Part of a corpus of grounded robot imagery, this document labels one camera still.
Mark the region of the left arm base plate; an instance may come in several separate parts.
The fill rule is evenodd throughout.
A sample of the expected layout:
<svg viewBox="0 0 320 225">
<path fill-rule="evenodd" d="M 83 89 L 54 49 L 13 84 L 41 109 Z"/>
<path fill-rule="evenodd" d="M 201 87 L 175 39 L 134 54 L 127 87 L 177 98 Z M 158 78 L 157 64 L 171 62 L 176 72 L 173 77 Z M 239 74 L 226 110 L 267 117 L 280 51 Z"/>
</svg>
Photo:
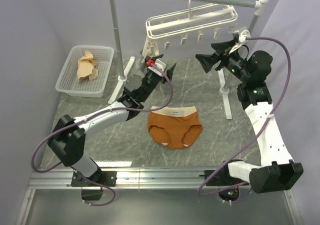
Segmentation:
<svg viewBox="0 0 320 225">
<path fill-rule="evenodd" d="M 103 184 L 108 187 L 115 187 L 116 186 L 116 180 L 117 180 L 117 172 L 116 171 L 101 171 L 97 174 L 92 175 L 88 178 L 89 180 L 98 183 Z M 87 182 L 79 172 L 74 172 L 71 179 L 72 187 L 93 187 L 94 184 L 91 182 Z"/>
</svg>

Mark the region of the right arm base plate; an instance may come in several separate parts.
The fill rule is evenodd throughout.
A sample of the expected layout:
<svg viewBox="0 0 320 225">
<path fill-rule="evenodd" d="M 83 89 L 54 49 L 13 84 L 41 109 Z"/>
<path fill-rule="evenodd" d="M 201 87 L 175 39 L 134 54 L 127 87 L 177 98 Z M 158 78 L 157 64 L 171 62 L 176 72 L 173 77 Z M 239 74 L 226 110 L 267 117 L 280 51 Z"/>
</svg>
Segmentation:
<svg viewBox="0 0 320 225">
<path fill-rule="evenodd" d="M 205 170 L 199 177 L 206 180 L 215 170 Z M 243 180 L 231 177 L 228 171 L 220 170 L 213 178 L 211 178 L 205 186 L 231 186 L 244 182 Z"/>
</svg>

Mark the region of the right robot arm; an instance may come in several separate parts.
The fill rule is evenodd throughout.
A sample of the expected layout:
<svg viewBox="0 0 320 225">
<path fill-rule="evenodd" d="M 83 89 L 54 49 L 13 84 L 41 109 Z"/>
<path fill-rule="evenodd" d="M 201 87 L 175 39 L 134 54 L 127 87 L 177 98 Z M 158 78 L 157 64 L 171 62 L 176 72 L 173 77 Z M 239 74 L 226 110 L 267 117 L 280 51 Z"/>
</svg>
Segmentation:
<svg viewBox="0 0 320 225">
<path fill-rule="evenodd" d="M 237 96 L 243 110 L 253 127 L 255 137 L 249 142 L 257 142 L 260 152 L 260 165 L 253 165 L 236 157 L 247 148 L 241 148 L 236 154 L 225 160 L 222 165 L 209 175 L 200 185 L 197 194 L 203 196 L 202 188 L 220 172 L 220 179 L 226 185 L 233 184 L 237 179 L 241 185 L 249 184 L 257 194 L 288 191 L 304 172 L 303 165 L 295 162 L 289 153 L 279 127 L 275 111 L 281 104 L 291 76 L 291 58 L 286 46 L 277 39 L 263 37 L 281 46 L 287 58 L 287 76 L 282 93 L 276 102 L 273 100 L 266 84 L 267 76 L 272 71 L 273 57 L 266 51 L 257 50 L 249 58 L 243 58 L 238 50 L 251 41 L 252 37 L 239 35 L 230 41 L 213 43 L 213 54 L 196 54 L 203 70 L 208 73 L 214 65 L 215 70 L 227 69 L 240 84 Z"/>
</svg>

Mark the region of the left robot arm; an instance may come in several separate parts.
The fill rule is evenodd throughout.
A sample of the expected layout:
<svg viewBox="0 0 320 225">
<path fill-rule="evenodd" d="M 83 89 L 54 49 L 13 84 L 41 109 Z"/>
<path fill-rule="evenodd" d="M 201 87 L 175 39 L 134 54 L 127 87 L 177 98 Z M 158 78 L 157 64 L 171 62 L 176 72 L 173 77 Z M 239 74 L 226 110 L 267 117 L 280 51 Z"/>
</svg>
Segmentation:
<svg viewBox="0 0 320 225">
<path fill-rule="evenodd" d="M 176 64 L 171 67 L 162 55 L 144 60 L 147 72 L 144 76 L 134 74 L 126 82 L 122 96 L 111 105 L 80 117 L 61 117 L 47 141 L 60 162 L 76 170 L 89 186 L 99 186 L 105 179 L 101 168 L 85 154 L 86 139 L 101 130 L 118 123 L 127 122 L 139 113 L 146 112 L 143 103 L 160 83 L 172 83 Z"/>
</svg>

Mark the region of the white clip hanger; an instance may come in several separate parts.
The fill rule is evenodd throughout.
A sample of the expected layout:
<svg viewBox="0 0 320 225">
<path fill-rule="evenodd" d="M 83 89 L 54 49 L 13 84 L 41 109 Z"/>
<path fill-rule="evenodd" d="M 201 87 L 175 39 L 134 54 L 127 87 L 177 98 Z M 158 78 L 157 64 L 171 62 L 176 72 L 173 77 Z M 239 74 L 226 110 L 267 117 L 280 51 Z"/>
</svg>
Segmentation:
<svg viewBox="0 0 320 225">
<path fill-rule="evenodd" d="M 208 3 L 180 11 L 152 16 L 145 22 L 146 37 L 153 41 L 164 40 L 164 48 L 169 48 L 168 38 L 180 36 L 180 44 L 186 44 L 188 34 L 197 32 L 197 41 L 203 39 L 203 30 L 219 29 L 224 25 L 232 25 L 238 19 L 234 6 L 218 3 Z"/>
</svg>

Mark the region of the orange underwear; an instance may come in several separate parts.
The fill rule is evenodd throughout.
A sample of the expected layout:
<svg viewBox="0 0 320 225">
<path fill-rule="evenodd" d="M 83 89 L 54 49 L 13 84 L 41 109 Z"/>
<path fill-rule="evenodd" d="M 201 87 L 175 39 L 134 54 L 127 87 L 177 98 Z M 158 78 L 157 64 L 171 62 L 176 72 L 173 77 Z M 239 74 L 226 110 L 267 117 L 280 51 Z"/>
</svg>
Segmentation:
<svg viewBox="0 0 320 225">
<path fill-rule="evenodd" d="M 164 107 L 148 117 L 148 133 L 159 145 L 169 149 L 186 149 L 203 131 L 195 106 Z"/>
</svg>

